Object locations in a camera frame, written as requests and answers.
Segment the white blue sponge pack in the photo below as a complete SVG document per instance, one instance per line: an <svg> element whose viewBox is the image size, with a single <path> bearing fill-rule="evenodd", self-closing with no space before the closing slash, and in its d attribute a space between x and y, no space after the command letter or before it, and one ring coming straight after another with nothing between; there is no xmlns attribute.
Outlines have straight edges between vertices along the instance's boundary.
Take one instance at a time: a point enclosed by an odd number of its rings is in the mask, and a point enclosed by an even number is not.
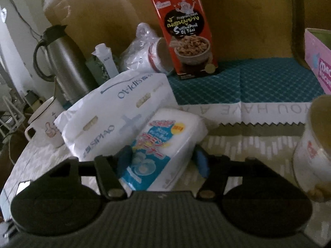
<svg viewBox="0 0 331 248"><path fill-rule="evenodd" d="M207 133L202 117L178 109L159 109L133 141L132 162L121 181L134 191L172 190L195 145Z"/></svg>

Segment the white tissue pack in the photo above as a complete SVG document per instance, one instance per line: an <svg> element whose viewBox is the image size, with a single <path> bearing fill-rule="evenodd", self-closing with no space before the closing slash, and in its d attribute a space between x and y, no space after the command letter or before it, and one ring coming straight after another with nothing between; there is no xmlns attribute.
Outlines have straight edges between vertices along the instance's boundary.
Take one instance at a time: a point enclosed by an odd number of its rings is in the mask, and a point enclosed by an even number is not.
<svg viewBox="0 0 331 248"><path fill-rule="evenodd" d="M127 70L88 93L54 123L72 155L92 161L130 145L164 107L178 107L167 76Z"/></svg>

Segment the white enamel mug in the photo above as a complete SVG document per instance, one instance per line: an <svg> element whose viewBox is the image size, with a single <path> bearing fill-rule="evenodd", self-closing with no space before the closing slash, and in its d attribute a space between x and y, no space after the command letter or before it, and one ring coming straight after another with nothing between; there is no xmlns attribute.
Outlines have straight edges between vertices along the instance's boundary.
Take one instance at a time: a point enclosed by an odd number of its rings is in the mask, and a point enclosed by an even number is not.
<svg viewBox="0 0 331 248"><path fill-rule="evenodd" d="M26 139L31 141L28 131L33 129L36 133L41 134L42 138L47 140L54 148L62 146L64 140L54 121L64 110L61 103L54 96L46 100L28 120L29 126L24 132Z"/></svg>

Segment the teal quilted mat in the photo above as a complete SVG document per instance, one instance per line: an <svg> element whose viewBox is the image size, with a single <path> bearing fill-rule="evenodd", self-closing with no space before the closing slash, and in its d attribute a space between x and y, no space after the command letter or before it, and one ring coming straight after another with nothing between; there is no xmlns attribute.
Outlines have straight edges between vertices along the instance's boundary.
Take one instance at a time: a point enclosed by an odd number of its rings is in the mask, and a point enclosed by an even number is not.
<svg viewBox="0 0 331 248"><path fill-rule="evenodd" d="M221 124L303 124L324 91L293 58L221 62L221 73L191 80L169 77L185 110Z"/></svg>

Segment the steel thermos jug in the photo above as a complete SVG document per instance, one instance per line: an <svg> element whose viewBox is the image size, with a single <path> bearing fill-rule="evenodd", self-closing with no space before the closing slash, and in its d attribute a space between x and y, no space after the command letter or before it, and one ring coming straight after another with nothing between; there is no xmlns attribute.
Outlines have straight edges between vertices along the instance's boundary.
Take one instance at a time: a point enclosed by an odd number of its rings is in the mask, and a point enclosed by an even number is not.
<svg viewBox="0 0 331 248"><path fill-rule="evenodd" d="M78 45L65 32L65 25L54 25L45 30L33 53L36 74L47 82L57 81L63 96L70 104L82 99L98 87L98 83L86 66L86 59ZM38 65L37 53L44 47L51 75L43 73Z"/></svg>

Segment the white round snack can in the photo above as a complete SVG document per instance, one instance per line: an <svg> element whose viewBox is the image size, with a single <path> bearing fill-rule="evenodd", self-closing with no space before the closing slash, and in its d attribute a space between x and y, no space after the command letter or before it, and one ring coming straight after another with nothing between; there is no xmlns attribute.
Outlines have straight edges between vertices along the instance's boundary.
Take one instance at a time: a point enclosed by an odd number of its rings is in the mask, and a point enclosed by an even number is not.
<svg viewBox="0 0 331 248"><path fill-rule="evenodd" d="M330 201L330 95L313 100L293 154L298 186L316 202Z"/></svg>

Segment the small white tube box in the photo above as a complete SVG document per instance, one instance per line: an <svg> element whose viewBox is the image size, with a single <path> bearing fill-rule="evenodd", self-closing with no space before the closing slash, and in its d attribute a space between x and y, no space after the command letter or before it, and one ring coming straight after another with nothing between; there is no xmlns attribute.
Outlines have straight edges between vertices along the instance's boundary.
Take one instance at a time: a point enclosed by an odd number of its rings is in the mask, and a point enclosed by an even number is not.
<svg viewBox="0 0 331 248"><path fill-rule="evenodd" d="M114 78L119 74L116 64L113 60L111 49L104 43L96 45L95 51L92 52L92 55L96 56L102 62L109 78Z"/></svg>

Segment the paper cups in bag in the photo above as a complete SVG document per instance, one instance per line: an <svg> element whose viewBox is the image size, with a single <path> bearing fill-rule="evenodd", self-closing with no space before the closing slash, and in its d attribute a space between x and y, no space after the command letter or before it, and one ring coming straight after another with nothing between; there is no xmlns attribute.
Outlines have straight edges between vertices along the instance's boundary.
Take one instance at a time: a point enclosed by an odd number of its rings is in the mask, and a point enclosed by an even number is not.
<svg viewBox="0 0 331 248"><path fill-rule="evenodd" d="M147 23L137 25L136 38L120 55L120 71L126 70L166 75L174 70L165 38L157 36Z"/></svg>

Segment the brown cardboard sheet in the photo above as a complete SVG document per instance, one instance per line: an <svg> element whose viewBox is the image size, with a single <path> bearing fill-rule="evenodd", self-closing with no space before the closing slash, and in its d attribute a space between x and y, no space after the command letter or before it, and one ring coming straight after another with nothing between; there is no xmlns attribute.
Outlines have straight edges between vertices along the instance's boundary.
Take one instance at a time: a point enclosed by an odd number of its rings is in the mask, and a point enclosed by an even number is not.
<svg viewBox="0 0 331 248"><path fill-rule="evenodd" d="M291 0L201 0L220 60L290 57ZM52 24L66 26L84 55L98 43L116 54L135 37L139 23L161 27L151 0L42 0Z"/></svg>

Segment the pink macaron tin box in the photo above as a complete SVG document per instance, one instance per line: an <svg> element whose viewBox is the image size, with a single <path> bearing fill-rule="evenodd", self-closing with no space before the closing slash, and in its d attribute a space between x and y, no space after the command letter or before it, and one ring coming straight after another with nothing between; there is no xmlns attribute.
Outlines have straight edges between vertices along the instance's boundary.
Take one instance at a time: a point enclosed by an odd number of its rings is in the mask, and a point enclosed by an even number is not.
<svg viewBox="0 0 331 248"><path fill-rule="evenodd" d="M323 91L330 95L330 30L306 28L304 39L305 61L313 71Z"/></svg>

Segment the red snack box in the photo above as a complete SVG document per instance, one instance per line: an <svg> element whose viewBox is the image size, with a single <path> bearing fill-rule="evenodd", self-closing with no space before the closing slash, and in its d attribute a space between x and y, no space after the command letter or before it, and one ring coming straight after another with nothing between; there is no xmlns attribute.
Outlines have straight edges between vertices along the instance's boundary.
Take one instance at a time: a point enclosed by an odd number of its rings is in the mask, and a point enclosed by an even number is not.
<svg viewBox="0 0 331 248"><path fill-rule="evenodd" d="M218 62L200 0L152 0L180 79L213 75Z"/></svg>

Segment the brown chair back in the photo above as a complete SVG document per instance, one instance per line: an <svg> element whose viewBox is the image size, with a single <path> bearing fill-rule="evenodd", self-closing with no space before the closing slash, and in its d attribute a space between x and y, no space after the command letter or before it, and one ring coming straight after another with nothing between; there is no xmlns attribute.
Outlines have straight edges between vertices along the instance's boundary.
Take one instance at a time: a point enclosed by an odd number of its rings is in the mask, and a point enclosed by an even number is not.
<svg viewBox="0 0 331 248"><path fill-rule="evenodd" d="M330 29L330 0L291 0L291 52L297 63L309 68L305 61L305 29Z"/></svg>

